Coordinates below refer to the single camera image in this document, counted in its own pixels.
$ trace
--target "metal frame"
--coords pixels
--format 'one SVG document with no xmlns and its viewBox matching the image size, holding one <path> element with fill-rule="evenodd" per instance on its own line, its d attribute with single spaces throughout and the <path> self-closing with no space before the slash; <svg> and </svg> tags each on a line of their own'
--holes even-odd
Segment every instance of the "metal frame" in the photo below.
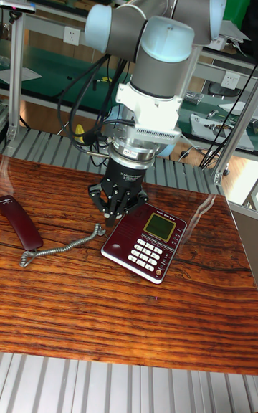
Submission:
<svg viewBox="0 0 258 413">
<path fill-rule="evenodd" d="M 250 204 L 251 208 L 255 211 L 258 211 L 258 179 L 255 182 L 254 186 L 251 188 L 246 199 L 244 200 L 243 206 L 248 206 Z"/>
<path fill-rule="evenodd" d="M 22 90 L 22 59 L 24 47 L 25 16 L 22 16 L 12 25 L 11 38 L 11 79 L 9 101 L 9 129 L 7 139 L 14 139 L 19 130 L 19 111 Z"/>
<path fill-rule="evenodd" d="M 239 139 L 242 137 L 244 131 L 247 129 L 248 123 L 250 122 L 254 111 L 258 106 L 258 80 L 256 81 L 250 96 L 243 108 L 241 115 L 230 134 L 229 140 L 227 141 L 221 155 L 216 162 L 216 165 L 213 169 L 214 183 L 216 185 L 221 184 L 222 176 L 224 169 L 226 168 L 229 159 L 232 157 L 235 148 L 239 142 Z"/>
</svg>

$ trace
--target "black cable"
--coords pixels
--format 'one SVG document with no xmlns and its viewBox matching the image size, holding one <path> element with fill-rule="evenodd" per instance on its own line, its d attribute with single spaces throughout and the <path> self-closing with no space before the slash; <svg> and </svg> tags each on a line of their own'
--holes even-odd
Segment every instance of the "black cable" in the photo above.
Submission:
<svg viewBox="0 0 258 413">
<path fill-rule="evenodd" d="M 100 112 L 98 113 L 97 119 L 96 119 L 96 121 L 95 121 L 95 128 L 96 128 L 96 129 L 99 128 L 99 127 L 102 127 L 102 124 L 103 124 L 103 121 L 104 121 L 104 117 L 105 117 L 105 114 L 106 114 L 106 110 L 107 110 L 107 106 L 108 106 L 108 102 L 109 102 L 110 96 L 112 95 L 112 92 L 113 92 L 113 90 L 114 90 L 115 84 L 116 84 L 117 81 L 119 80 L 119 77 L 121 76 L 121 74 L 122 74 L 122 72 L 123 72 L 123 70 L 124 70 L 124 68 L 125 68 L 126 62 L 127 62 L 127 61 L 122 60 L 122 59 L 120 59 L 119 62 L 118 62 L 118 66 L 117 66 L 117 68 L 116 68 L 116 70 L 115 70 L 115 74 L 114 74 L 114 76 L 113 76 L 112 82 L 110 83 L 110 86 L 109 86 L 107 95 L 106 95 L 106 97 L 105 97 L 105 99 L 104 99 L 104 102 L 103 102 L 103 104 L 102 104 L 102 107 L 101 107 L 101 109 L 100 109 Z"/>
<path fill-rule="evenodd" d="M 103 125 L 109 125 L 110 123 L 120 123 L 122 125 L 135 126 L 134 120 L 124 120 L 123 118 L 116 118 L 114 120 L 104 121 Z"/>
<path fill-rule="evenodd" d="M 74 118 L 75 118 L 75 114 L 76 114 L 76 112 L 77 112 L 77 110 L 78 110 L 78 108 L 79 108 L 79 106 L 80 106 L 80 103 L 81 103 L 82 99 L 83 99 L 84 96 L 85 96 L 85 93 L 87 92 L 89 86 L 91 85 L 94 77 L 96 76 L 96 74 L 97 74 L 98 71 L 100 70 L 101 66 L 102 66 L 102 61 L 100 61 L 99 65 L 95 68 L 94 72 L 91 74 L 91 76 L 88 77 L 88 79 L 86 80 L 85 84 L 82 86 L 82 88 L 81 88 L 81 90 L 79 91 L 79 94 L 78 94 L 78 96 L 77 96 L 77 99 L 76 99 L 76 101 L 75 101 L 75 103 L 74 103 L 74 105 L 72 106 L 72 109 L 71 109 L 71 111 L 70 111 L 68 126 L 69 126 L 69 131 L 70 131 L 70 133 L 71 133 L 73 136 L 75 136 L 75 137 L 81 137 L 81 136 L 83 136 L 83 135 L 85 134 L 85 133 L 83 133 L 83 134 L 76 134 L 76 132 L 74 132 L 74 131 L 72 130 L 72 123 L 73 123 L 73 120 L 74 120 Z"/>
<path fill-rule="evenodd" d="M 23 117 L 20 116 L 20 121 L 24 124 L 24 126 L 26 126 L 26 128 L 31 129 L 28 125 L 28 123 L 26 123 L 26 121 L 23 119 Z"/>
<path fill-rule="evenodd" d="M 227 115 L 226 115 L 226 117 L 225 117 L 225 119 L 224 119 L 224 122 L 222 123 L 222 125 L 219 125 L 219 131 L 218 131 L 218 133 L 216 134 L 215 139 L 213 140 L 213 142 L 212 142 L 212 144 L 210 145 L 210 147 L 209 147 L 206 155 L 203 157 L 203 159 L 201 160 L 201 163 L 200 163 L 200 165 L 199 165 L 199 167 L 201 167 L 202 169 L 204 169 L 204 167 L 207 167 L 207 166 L 208 166 L 208 164 L 207 164 L 208 162 L 211 163 L 211 157 L 212 157 L 212 159 L 213 159 L 213 158 L 215 157 L 215 155 L 218 153 L 218 151 L 221 150 L 221 147 L 224 146 L 224 145 L 226 144 L 227 140 L 229 139 L 229 136 L 230 136 L 231 133 L 228 135 L 228 137 L 227 137 L 221 144 L 219 144 L 219 147 L 209 156 L 209 153 L 210 153 L 212 147 L 213 147 L 214 145 L 216 145 L 216 140 L 217 140 L 217 138 L 219 137 L 220 132 L 223 130 L 223 127 L 224 127 L 226 121 L 228 120 L 229 116 L 231 115 L 231 112 L 234 110 L 234 108 L 236 107 L 236 104 L 239 102 L 239 99 L 240 99 L 240 97 L 242 96 L 244 90 L 246 89 L 249 81 L 251 80 L 252 75 L 253 75 L 254 71 L 256 70 L 256 68 L 257 68 L 257 65 L 254 66 L 254 68 L 253 68 L 251 74 L 249 75 L 249 77 L 248 77 L 248 79 L 247 79 L 247 81 L 246 81 L 246 83 L 245 83 L 242 91 L 241 91 L 241 92 L 239 93 L 239 95 L 237 96 L 237 98 L 236 98 L 236 100 L 235 100 L 235 102 L 234 102 L 234 104 L 233 104 L 233 107 L 232 107 L 231 110 L 227 113 Z"/>
<path fill-rule="evenodd" d="M 64 123 L 62 122 L 61 119 L 61 104 L 62 104 L 62 100 L 65 97 L 65 95 L 67 94 L 67 92 L 70 90 L 70 88 L 73 87 L 73 85 L 75 85 L 75 83 L 77 83 L 81 78 L 83 78 L 85 75 L 87 75 L 88 73 L 90 73 L 93 69 L 95 69 L 95 67 L 97 67 L 98 63 L 102 60 L 103 62 L 106 61 L 106 59 L 109 57 L 108 54 L 105 54 L 105 56 L 103 56 L 102 58 L 100 58 L 95 64 L 93 64 L 92 66 L 90 66 L 87 70 L 85 70 L 85 72 L 83 72 L 82 74 L 78 75 L 77 78 L 75 78 L 62 92 L 59 101 L 57 103 L 57 117 L 59 119 L 59 123 L 62 127 L 62 130 L 67 132 Z"/>
</svg>

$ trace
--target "wooden table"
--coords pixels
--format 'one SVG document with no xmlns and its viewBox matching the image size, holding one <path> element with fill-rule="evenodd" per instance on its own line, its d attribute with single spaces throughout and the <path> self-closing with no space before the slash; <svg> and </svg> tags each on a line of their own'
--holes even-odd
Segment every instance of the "wooden table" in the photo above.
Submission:
<svg viewBox="0 0 258 413">
<path fill-rule="evenodd" d="M 15 159 L 9 175 L 44 248 L 104 225 L 87 195 L 99 176 Z M 258 292 L 225 198 L 145 188 L 188 223 L 161 285 L 102 257 L 103 237 L 22 269 L 20 241 L 0 216 L 0 351 L 258 374 Z"/>
</svg>

